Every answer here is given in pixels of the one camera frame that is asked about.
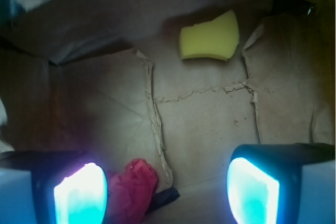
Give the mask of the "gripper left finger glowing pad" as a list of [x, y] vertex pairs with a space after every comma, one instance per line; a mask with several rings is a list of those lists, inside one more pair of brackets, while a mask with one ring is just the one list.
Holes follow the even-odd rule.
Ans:
[[1, 223], [102, 223], [107, 191], [90, 153], [1, 153]]

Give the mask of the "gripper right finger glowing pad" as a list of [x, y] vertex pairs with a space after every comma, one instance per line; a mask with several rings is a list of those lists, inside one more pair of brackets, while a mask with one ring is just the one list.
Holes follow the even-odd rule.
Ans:
[[335, 223], [334, 145], [240, 145], [226, 185], [237, 223]]

